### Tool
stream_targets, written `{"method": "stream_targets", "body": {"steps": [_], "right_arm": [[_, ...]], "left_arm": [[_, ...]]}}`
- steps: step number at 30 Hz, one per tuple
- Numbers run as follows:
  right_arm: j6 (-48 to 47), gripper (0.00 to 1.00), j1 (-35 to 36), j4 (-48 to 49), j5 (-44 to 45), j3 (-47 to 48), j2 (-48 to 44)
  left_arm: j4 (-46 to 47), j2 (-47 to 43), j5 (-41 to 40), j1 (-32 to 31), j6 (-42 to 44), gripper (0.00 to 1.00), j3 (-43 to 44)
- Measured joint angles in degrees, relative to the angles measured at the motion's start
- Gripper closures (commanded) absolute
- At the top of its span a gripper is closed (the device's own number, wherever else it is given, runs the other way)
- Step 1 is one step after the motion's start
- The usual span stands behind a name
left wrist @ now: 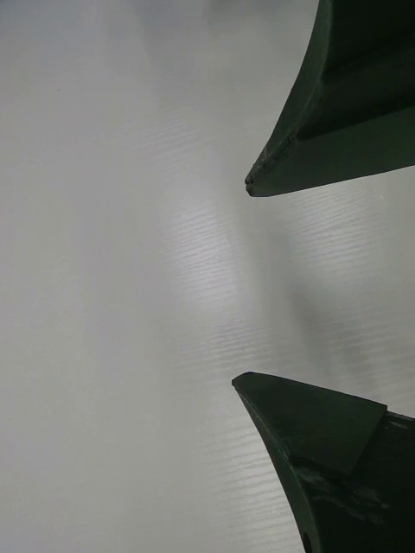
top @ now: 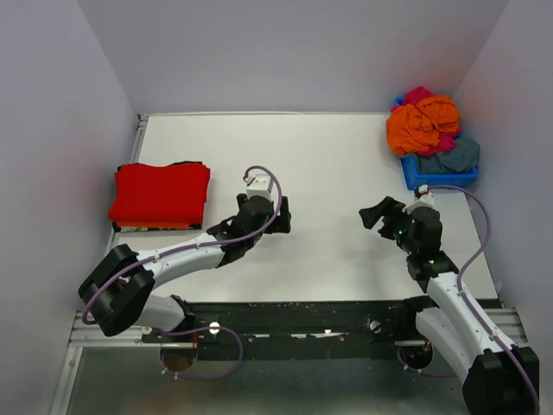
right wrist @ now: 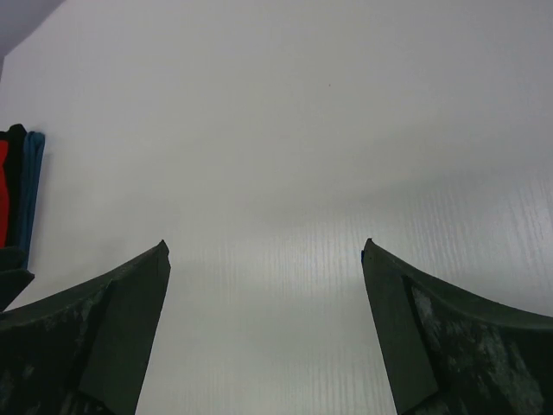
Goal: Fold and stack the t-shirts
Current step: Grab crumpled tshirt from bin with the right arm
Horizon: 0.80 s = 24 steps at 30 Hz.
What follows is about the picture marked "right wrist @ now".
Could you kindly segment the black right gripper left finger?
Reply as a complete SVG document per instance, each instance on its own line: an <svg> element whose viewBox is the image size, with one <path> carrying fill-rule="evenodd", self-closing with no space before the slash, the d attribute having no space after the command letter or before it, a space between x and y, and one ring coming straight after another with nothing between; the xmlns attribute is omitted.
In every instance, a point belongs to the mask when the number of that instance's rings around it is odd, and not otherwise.
<svg viewBox="0 0 553 415"><path fill-rule="evenodd" d="M168 246L1 315L3 414L133 414L170 275Z"/></svg>

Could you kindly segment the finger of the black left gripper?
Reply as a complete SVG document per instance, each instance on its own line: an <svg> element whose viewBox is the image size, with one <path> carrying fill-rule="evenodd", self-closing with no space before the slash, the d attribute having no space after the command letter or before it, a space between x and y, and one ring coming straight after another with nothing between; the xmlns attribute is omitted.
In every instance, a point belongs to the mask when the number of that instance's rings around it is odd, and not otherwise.
<svg viewBox="0 0 553 415"><path fill-rule="evenodd" d="M29 272L23 262L26 253L16 246L1 249L0 310L8 306L30 285L35 275Z"/></svg>

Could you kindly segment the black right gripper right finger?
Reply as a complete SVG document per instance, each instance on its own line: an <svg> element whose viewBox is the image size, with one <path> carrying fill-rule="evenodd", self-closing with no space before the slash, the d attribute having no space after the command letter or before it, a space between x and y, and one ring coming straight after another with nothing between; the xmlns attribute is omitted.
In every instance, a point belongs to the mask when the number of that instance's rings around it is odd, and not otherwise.
<svg viewBox="0 0 553 415"><path fill-rule="evenodd" d="M361 253L399 414L550 414L552 319L433 277L376 245Z"/></svg>

